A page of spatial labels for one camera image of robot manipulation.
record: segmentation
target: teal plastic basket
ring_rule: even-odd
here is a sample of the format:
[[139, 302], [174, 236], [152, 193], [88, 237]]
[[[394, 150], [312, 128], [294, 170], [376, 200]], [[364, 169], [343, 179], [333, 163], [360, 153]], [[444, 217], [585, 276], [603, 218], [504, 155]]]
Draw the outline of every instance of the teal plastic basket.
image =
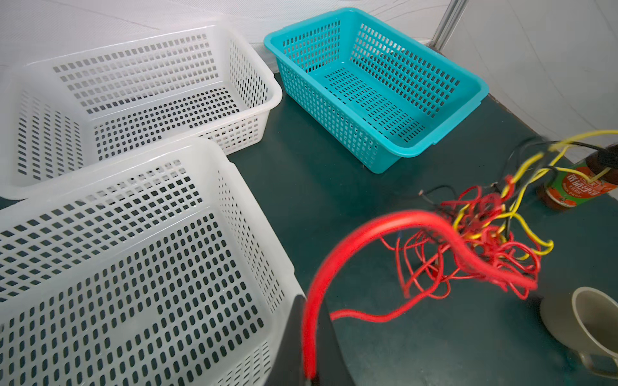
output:
[[487, 84], [367, 13], [344, 8], [266, 36], [287, 93], [374, 173], [436, 144]]

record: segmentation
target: bottle label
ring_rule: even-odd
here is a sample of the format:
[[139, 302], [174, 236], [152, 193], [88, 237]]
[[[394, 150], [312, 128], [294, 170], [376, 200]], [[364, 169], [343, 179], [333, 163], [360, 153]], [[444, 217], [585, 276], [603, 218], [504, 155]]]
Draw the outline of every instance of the bottle label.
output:
[[[574, 165], [571, 169], [579, 170], [590, 178], [595, 174], [586, 166], [586, 161]], [[557, 204], [572, 208], [582, 204], [594, 197], [600, 196], [616, 189], [617, 185], [602, 181], [601, 179], [594, 182], [587, 182], [582, 176], [568, 173], [558, 172], [558, 176], [554, 182], [546, 186], [547, 195]]]

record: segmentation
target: black object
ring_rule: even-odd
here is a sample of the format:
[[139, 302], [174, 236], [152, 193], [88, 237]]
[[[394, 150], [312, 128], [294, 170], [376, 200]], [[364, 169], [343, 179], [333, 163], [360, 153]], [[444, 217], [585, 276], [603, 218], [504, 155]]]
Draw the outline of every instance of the black object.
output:
[[604, 167], [618, 169], [618, 154], [612, 151], [599, 151], [599, 157], [597, 160]]
[[[305, 376], [302, 369], [300, 347], [300, 324], [302, 321], [305, 298], [296, 296], [287, 319], [286, 330], [281, 346], [266, 379], [265, 386], [303, 386]], [[345, 366], [335, 330], [325, 304], [320, 309], [318, 318], [318, 378], [312, 385], [320, 386], [354, 386], [354, 381]]]

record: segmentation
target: metal pole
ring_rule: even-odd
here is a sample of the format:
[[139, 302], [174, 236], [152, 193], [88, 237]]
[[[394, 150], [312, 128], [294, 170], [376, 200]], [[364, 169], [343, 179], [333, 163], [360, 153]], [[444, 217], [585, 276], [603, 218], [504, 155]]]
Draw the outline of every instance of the metal pole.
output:
[[438, 51], [444, 47], [446, 41], [455, 29], [457, 22], [461, 18], [466, 4], [468, 4], [468, 0], [451, 0], [442, 20], [440, 20], [440, 24], [438, 24], [438, 29], [435, 35], [433, 35], [433, 39], [431, 39], [429, 43], [429, 47], [437, 49]]

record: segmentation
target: plastic basket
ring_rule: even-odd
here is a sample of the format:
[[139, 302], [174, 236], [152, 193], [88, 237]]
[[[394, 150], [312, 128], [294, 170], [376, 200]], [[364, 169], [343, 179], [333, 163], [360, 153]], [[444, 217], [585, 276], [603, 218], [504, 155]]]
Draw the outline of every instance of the plastic basket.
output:
[[213, 24], [32, 63], [0, 100], [0, 196], [152, 143], [206, 135], [229, 154], [261, 140], [281, 87]]
[[265, 38], [288, 94], [374, 173], [437, 143], [487, 84], [358, 9]]
[[263, 383], [302, 290], [238, 170], [119, 158], [0, 212], [0, 384]]

